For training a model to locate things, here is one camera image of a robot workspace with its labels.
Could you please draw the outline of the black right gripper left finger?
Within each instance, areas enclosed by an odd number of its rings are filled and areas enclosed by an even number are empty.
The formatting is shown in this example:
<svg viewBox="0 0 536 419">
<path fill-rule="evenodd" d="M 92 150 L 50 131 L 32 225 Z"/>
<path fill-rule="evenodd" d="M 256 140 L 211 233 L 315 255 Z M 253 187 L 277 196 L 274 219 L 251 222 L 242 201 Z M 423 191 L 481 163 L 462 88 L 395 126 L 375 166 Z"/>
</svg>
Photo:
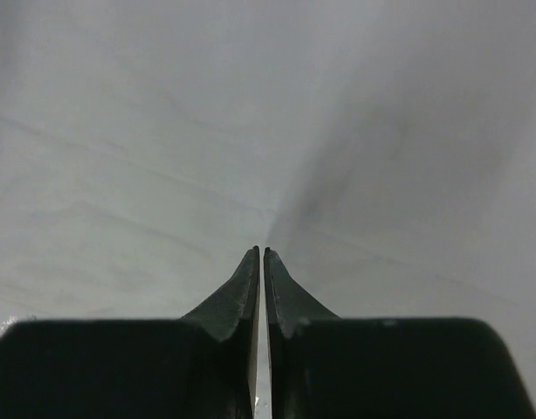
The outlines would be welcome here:
<svg viewBox="0 0 536 419">
<path fill-rule="evenodd" d="M 179 319 L 30 319 L 0 337 L 0 418 L 251 418 L 260 254 Z"/>
</svg>

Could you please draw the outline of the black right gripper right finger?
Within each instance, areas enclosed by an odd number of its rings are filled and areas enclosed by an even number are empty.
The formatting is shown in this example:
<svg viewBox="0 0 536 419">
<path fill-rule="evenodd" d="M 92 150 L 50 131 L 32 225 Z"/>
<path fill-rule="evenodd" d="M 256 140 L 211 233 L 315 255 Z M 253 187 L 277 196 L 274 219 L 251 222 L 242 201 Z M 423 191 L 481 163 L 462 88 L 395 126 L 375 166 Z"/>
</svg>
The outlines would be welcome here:
<svg viewBox="0 0 536 419">
<path fill-rule="evenodd" d="M 276 418 L 534 418 L 513 358 L 469 318 L 343 319 L 264 254 Z"/>
</svg>

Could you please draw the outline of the white t shirt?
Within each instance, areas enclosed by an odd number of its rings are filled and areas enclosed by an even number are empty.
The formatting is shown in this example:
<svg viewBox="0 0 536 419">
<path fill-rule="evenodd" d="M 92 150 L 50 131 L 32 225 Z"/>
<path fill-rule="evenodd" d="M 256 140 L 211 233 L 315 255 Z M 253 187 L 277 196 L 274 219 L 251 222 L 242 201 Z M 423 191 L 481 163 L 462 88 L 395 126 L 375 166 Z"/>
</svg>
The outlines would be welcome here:
<svg viewBox="0 0 536 419">
<path fill-rule="evenodd" d="M 489 323 L 536 408 L 536 1 L 0 1 L 0 334 L 180 317 L 252 246 Z"/>
</svg>

